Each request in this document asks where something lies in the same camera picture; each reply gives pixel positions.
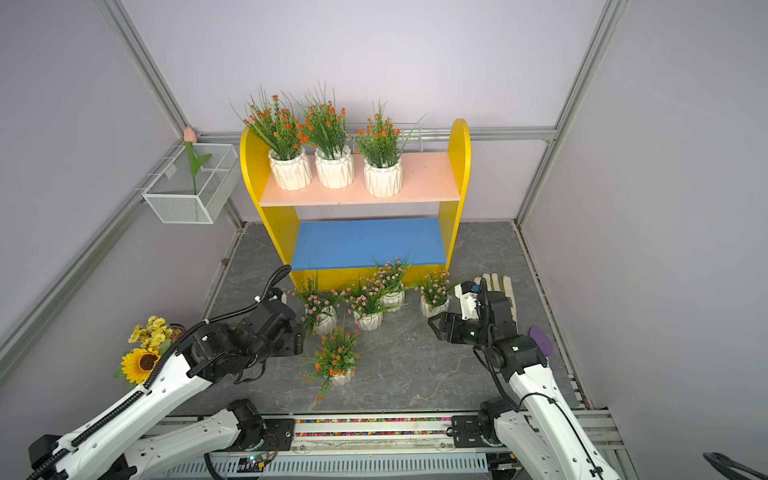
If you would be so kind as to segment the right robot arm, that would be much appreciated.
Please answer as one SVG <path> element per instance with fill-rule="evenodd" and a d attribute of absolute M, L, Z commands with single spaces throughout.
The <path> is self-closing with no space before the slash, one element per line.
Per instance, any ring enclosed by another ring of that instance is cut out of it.
<path fill-rule="evenodd" d="M 459 314 L 428 319 L 440 340 L 469 345 L 500 398 L 478 412 L 481 436 L 501 444 L 533 479 L 618 479 L 561 394 L 534 338 L 520 333 L 512 301 L 485 278 L 456 287 Z"/>

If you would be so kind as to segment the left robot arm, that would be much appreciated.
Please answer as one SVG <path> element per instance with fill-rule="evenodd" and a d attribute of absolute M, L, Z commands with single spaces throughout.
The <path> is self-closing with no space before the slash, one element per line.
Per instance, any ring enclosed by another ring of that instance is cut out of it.
<path fill-rule="evenodd" d="M 159 441 L 142 436 L 186 400 L 271 357 L 299 355 L 304 327 L 277 284 L 292 268 L 282 265 L 263 293 L 243 309 L 204 319 L 182 333 L 148 378 L 80 428 L 43 435 L 29 448 L 33 479 L 138 479 L 168 463 L 216 450 L 257 447 L 270 437 L 255 405 L 240 399 L 218 414 Z"/>

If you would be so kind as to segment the orange plant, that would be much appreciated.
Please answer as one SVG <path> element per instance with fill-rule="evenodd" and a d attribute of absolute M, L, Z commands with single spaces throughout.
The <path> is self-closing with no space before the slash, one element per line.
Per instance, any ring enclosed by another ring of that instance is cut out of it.
<path fill-rule="evenodd" d="M 304 148 L 308 136 L 290 101 L 279 94 L 269 95 L 259 87 L 258 98 L 250 98 L 241 121 L 268 147 L 269 166 L 279 188 L 297 191 L 311 183 L 312 172 Z"/>
<path fill-rule="evenodd" d="M 343 386 L 352 380 L 360 358 L 356 350 L 359 336 L 359 330 L 346 331 L 344 327 L 321 336 L 321 344 L 314 353 L 314 359 L 302 373 L 306 383 L 313 380 L 322 382 L 317 401 L 323 400 L 332 386 Z"/>
<path fill-rule="evenodd" d="M 366 190 L 377 198 L 393 197 L 403 185 L 403 152 L 397 145 L 402 130 L 386 115 L 386 103 L 382 102 L 366 125 L 365 131 L 358 131 Z"/>
<path fill-rule="evenodd" d="M 327 93 L 325 85 L 318 84 L 306 92 L 302 104 L 304 130 L 315 150 L 315 166 L 320 183 L 339 190 L 350 186 L 355 179 L 354 162 L 347 145 L 347 111 L 336 104 L 335 91 Z"/>

